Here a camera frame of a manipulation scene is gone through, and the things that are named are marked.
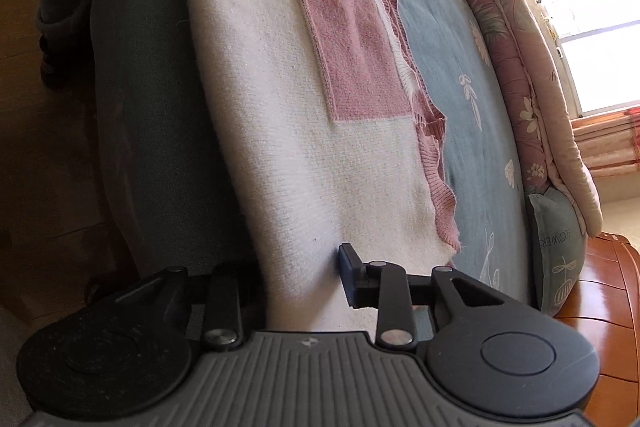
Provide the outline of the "teal floral bed sheet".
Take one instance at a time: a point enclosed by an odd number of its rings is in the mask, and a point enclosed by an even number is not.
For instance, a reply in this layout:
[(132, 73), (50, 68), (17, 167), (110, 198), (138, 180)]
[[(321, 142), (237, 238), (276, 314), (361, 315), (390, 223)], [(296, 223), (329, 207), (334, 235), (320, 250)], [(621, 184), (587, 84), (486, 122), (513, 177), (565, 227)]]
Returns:
[[(444, 166), (456, 194), (454, 266), (529, 297), (525, 188), (513, 131), (466, 0), (399, 0), (416, 64), (447, 119)], [(141, 274), (207, 273), (246, 226), (205, 104), (186, 0), (93, 0), (102, 172)]]

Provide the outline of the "teal flowers pillow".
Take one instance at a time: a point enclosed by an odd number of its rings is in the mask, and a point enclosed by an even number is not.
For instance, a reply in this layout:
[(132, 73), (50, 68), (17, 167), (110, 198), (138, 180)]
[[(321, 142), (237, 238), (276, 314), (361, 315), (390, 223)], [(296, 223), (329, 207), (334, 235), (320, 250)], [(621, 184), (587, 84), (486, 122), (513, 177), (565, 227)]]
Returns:
[(556, 188), (528, 194), (527, 198), (533, 306), (553, 317), (563, 308), (582, 272), (587, 236), (580, 229), (573, 205)]

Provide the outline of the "pink and cream sweater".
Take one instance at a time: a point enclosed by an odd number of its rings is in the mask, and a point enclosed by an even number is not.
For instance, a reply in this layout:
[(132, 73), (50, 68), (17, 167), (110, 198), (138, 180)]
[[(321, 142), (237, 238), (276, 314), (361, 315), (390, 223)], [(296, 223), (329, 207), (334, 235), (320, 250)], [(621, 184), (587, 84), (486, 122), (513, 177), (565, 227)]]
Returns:
[(280, 331), (372, 331), (337, 247), (426, 274), (459, 250), (446, 119), (398, 0), (188, 0), (207, 105)]

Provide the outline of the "wooden headboard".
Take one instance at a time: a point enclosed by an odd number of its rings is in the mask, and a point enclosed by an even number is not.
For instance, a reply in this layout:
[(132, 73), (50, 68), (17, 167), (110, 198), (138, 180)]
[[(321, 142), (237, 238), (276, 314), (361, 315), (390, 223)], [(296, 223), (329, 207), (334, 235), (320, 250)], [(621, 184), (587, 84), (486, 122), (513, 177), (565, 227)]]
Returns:
[(597, 426), (639, 422), (639, 253), (620, 234), (587, 244), (570, 297), (555, 315), (585, 336), (600, 359), (600, 376), (585, 409)]

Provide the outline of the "folded pink floral quilt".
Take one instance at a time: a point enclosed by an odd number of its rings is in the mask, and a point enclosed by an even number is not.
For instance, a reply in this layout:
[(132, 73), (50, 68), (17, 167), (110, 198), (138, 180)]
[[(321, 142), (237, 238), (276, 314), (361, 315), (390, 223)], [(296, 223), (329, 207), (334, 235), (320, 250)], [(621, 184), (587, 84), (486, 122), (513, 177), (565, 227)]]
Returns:
[(548, 46), (524, 0), (466, 0), (480, 28), (511, 121), (527, 193), (552, 186), (580, 231), (602, 231), (597, 187), (582, 161)]

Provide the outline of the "right striped curtain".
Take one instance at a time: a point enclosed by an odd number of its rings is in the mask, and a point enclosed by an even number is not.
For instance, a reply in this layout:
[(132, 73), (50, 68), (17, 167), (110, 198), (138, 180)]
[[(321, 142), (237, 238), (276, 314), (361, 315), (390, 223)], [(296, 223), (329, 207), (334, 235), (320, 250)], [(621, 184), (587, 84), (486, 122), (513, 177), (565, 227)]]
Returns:
[(572, 121), (582, 160), (593, 178), (639, 171), (639, 106)]

